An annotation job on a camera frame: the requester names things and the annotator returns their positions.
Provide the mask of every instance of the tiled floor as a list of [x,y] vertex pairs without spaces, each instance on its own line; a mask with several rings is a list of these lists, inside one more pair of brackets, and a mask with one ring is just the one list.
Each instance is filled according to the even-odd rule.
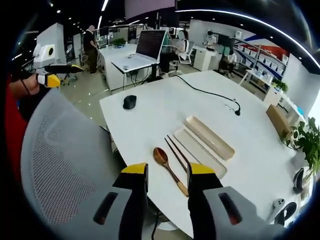
[[[184,74],[198,72],[198,70],[189,65],[180,64],[178,69]],[[241,81],[241,78],[236,75],[230,79],[236,83]],[[255,94],[258,98],[263,98],[263,93],[259,92],[251,84],[244,82],[242,86],[252,94]],[[129,85],[124,89],[126,90],[133,87],[133,85]],[[100,108],[99,100],[112,94],[121,92],[122,88],[110,91],[108,89],[106,80],[103,79],[101,74],[97,73],[90,75],[88,72],[83,72],[78,74],[78,79],[76,81],[71,81],[69,85],[61,86],[60,90],[67,97],[67,99],[88,118],[95,121],[99,126],[106,128],[107,126]],[[114,150],[115,148],[116,145],[114,142],[112,142],[112,149]],[[191,238],[179,229],[174,231],[157,229],[155,232],[155,239],[190,240]]]

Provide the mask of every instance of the white table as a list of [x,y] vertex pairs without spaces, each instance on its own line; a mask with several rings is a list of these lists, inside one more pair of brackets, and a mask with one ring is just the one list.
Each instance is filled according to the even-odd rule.
[[[221,180],[254,203],[257,214],[267,219],[275,199],[296,201],[293,176],[288,164],[295,155],[283,145],[266,114],[267,106],[238,84],[214,72],[182,75],[198,89],[236,99],[237,106],[223,98],[196,91],[177,77],[155,81],[119,92],[100,100],[106,124],[127,165],[147,162],[148,197],[179,229],[193,237],[188,198],[164,167],[153,159],[153,149],[166,151],[172,170],[187,186],[187,174],[167,146],[164,137],[183,126],[189,116],[196,116],[235,149]],[[136,95],[136,107],[123,109],[123,100]],[[190,160],[191,155],[173,139]]]
[[194,46],[196,49],[193,67],[200,71],[219,68],[219,54],[204,47]]
[[288,119],[289,124],[291,126],[295,126],[300,121],[306,122],[305,117],[299,112],[298,107],[290,100],[290,98],[284,92],[280,92],[277,89],[275,89],[269,81],[267,81],[265,78],[262,78],[253,69],[246,70],[246,74],[242,78],[239,85],[241,85],[249,75],[254,76],[255,78],[262,81],[264,84],[267,84],[269,86],[269,89],[266,92],[266,95],[263,99],[263,102],[265,104],[267,104],[268,106],[271,104],[276,106],[281,100],[281,98],[283,98],[283,100],[289,104],[290,109],[288,110],[286,118]]
[[[127,43],[122,48],[105,47],[99,49],[100,64],[104,67],[104,75],[111,91],[122,88],[123,85],[127,86],[133,84],[130,77],[127,77],[126,74],[123,75],[111,62],[134,54],[136,48],[136,44]],[[138,83],[146,78],[147,74],[151,74],[151,67],[149,69],[140,69],[137,78],[135,76],[133,78]]]

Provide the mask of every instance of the green plant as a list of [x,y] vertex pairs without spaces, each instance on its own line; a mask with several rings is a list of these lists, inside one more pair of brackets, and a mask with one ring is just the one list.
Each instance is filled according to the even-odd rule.
[[126,44],[126,40],[122,37],[122,38],[117,38],[115,40],[112,41],[112,44],[115,46],[122,46]]
[[287,138],[286,132],[281,138],[287,147],[305,153],[305,160],[310,169],[309,176],[320,169],[320,129],[316,127],[315,122],[314,117],[308,119],[307,125],[301,121],[298,127],[292,127],[293,135],[290,138]]
[[283,82],[280,81],[279,79],[275,78],[272,80],[272,83],[279,89],[283,90],[285,93],[288,91],[288,85]]

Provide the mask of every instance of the chopsticks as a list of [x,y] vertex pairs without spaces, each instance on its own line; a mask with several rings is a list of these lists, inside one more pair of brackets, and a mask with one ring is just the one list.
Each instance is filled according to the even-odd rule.
[[[174,143],[174,141],[172,141],[172,139],[169,137],[169,135],[167,135],[167,137],[169,138],[169,140],[172,142],[173,146],[178,150],[178,152],[181,154],[181,156],[183,157],[183,159],[190,164],[190,162],[188,161],[188,159],[186,158],[186,156],[180,151],[180,149],[178,148],[178,146]],[[180,157],[177,155],[177,153],[174,151],[174,149],[171,147],[171,145],[169,144],[169,142],[167,141],[166,138],[164,138],[164,140],[166,141],[166,143],[169,145],[171,151],[173,152],[173,154],[175,155],[176,159],[179,161],[179,163],[181,164],[181,166],[183,167],[184,171],[187,172],[187,167],[183,164],[183,162],[181,161]]]

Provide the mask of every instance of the laptop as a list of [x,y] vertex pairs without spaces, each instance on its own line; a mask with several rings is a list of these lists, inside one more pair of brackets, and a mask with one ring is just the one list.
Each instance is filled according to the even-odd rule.
[[159,63],[166,30],[143,30],[135,54],[111,61],[122,73],[143,69]]

